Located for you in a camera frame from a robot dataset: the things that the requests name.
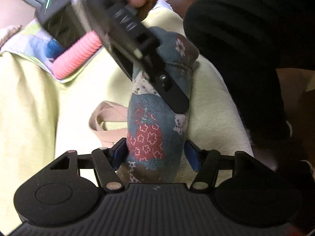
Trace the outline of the light green sofa cover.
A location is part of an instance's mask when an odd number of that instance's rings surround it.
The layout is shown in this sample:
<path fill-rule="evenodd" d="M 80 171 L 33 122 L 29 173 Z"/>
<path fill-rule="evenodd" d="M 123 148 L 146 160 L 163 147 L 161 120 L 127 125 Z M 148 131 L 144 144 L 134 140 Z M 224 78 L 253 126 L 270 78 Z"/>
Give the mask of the light green sofa cover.
<path fill-rule="evenodd" d="M 1 232 L 20 225 L 13 196 L 21 184 L 68 150 L 89 153 L 101 141 L 88 126 L 103 101 L 128 106 L 132 83 L 106 50 L 71 82 L 53 79 L 32 59 L 1 54 Z M 203 56 L 193 72 L 187 138 L 223 155 L 252 153 L 222 76 Z"/>

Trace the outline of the navy patterned folded towel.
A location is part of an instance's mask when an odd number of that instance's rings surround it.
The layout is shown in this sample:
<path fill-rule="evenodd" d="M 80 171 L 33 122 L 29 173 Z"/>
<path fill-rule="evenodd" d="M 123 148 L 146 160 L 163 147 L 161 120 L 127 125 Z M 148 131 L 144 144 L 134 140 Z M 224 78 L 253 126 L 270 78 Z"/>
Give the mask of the navy patterned folded towel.
<path fill-rule="evenodd" d="M 59 44 L 54 38 L 51 38 L 47 43 L 45 49 L 45 56 L 49 60 L 55 60 L 58 56 L 63 54 L 65 51 L 64 47 Z"/>

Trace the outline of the pastel patchwork cloth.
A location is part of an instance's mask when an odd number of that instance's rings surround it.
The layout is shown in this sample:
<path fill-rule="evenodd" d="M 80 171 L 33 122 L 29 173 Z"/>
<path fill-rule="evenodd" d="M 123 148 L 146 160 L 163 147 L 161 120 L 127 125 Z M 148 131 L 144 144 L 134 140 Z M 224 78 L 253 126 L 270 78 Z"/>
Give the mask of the pastel patchwork cloth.
<path fill-rule="evenodd" d="M 45 56 L 45 49 L 49 40 L 53 38 L 36 21 L 23 28 L 21 25 L 9 26 L 1 29 L 1 53 L 9 52 L 16 54 L 30 62 L 35 63 L 48 72 L 55 80 L 67 83 L 75 79 L 88 65 L 89 61 L 97 54 L 97 51 L 77 72 L 64 80 L 58 80 L 52 73 L 52 63 Z"/>

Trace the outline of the blue patchwork cat shopping bag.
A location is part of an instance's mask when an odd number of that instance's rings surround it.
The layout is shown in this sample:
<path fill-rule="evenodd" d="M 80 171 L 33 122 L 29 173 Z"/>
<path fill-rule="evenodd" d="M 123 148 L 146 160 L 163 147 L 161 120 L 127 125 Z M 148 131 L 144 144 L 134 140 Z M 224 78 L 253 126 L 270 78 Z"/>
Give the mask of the blue patchwork cat shopping bag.
<path fill-rule="evenodd" d="M 161 43 L 157 52 L 167 72 L 189 97 L 198 49 L 179 33 L 159 27 L 150 30 Z M 128 156 L 117 171 L 124 184 L 172 183 L 184 152 L 188 118 L 188 112 L 173 112 L 149 83 L 147 74 L 135 65 L 128 107 L 101 102 L 90 117 L 89 127 L 108 148 L 126 138 Z"/>

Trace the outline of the pink ribbed knit roll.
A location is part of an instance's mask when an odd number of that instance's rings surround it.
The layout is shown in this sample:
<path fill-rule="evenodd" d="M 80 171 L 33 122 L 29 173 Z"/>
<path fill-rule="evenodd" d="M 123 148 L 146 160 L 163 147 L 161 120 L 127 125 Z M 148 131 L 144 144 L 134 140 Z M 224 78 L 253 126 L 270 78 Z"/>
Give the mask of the pink ribbed knit roll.
<path fill-rule="evenodd" d="M 73 46 L 58 56 L 52 63 L 52 73 L 58 80 L 64 80 L 77 72 L 102 47 L 98 35 L 86 33 Z"/>

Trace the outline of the person's black clothed body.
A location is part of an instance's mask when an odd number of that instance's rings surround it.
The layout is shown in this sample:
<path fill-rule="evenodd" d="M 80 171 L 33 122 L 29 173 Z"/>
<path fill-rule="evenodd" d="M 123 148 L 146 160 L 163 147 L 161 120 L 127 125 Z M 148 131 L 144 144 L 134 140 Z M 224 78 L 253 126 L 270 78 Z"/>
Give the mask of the person's black clothed body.
<path fill-rule="evenodd" d="M 280 166 L 305 160 L 277 70 L 314 69 L 314 0 L 196 0 L 184 32 L 221 74 L 253 144 Z"/>

